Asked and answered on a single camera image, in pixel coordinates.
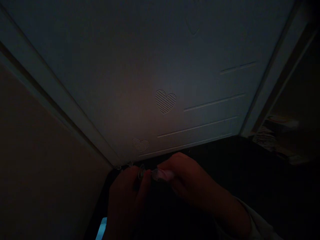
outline phone screen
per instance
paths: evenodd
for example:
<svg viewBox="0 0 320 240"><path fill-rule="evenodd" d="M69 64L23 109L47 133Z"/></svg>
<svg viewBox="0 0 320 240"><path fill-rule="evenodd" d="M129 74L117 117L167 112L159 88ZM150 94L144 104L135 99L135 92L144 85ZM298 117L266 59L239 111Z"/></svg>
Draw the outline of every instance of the phone screen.
<svg viewBox="0 0 320 240"><path fill-rule="evenodd" d="M96 240L102 240L104 231L106 230L106 226L107 226L107 218L105 217L101 220Z"/></svg>

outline heart design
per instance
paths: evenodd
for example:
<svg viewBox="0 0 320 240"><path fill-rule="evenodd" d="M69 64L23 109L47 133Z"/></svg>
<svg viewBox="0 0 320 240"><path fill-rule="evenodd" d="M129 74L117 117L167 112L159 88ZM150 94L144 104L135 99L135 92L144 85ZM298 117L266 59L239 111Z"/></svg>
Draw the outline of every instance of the heart design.
<svg viewBox="0 0 320 240"><path fill-rule="evenodd" d="M194 37L200 30L203 18L203 3L201 0L193 0L193 4L188 7L185 15L186 25L190 34Z"/></svg>
<svg viewBox="0 0 320 240"><path fill-rule="evenodd" d="M149 147L149 142L147 140L140 141L136 138L132 140L132 144L136 149L139 150L139 152L142 152Z"/></svg>
<svg viewBox="0 0 320 240"><path fill-rule="evenodd" d="M168 96L163 90L158 90L156 93L156 102L162 114L169 112L176 104L176 95L170 93Z"/></svg>

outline wall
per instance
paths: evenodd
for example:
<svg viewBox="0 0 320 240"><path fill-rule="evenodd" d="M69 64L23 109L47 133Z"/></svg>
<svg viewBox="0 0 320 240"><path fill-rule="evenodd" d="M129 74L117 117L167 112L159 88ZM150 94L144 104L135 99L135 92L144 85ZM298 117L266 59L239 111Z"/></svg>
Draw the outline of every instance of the wall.
<svg viewBox="0 0 320 240"><path fill-rule="evenodd" d="M111 170L0 65L0 239L81 239Z"/></svg>

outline white sleeve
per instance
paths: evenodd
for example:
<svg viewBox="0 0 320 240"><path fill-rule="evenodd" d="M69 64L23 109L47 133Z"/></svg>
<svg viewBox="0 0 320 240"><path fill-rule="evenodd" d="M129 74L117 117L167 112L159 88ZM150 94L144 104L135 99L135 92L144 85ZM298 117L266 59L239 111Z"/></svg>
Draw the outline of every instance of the white sleeve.
<svg viewBox="0 0 320 240"><path fill-rule="evenodd" d="M252 208L242 202L240 199L236 198L243 207L247 210L251 219L251 233L248 240L260 240L260 239L270 239L270 240L282 240L273 230L273 227L267 223L258 213L256 213ZM229 236L225 233L221 227L216 223L216 228L219 234L219 239L221 240L236 240L235 238Z"/></svg>

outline door panel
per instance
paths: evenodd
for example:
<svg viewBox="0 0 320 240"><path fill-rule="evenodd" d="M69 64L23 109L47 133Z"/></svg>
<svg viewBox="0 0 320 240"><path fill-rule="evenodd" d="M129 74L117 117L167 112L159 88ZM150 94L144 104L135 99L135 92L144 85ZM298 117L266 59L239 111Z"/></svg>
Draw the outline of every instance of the door panel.
<svg viewBox="0 0 320 240"><path fill-rule="evenodd" d="M293 5L0 1L123 161L238 134Z"/></svg>

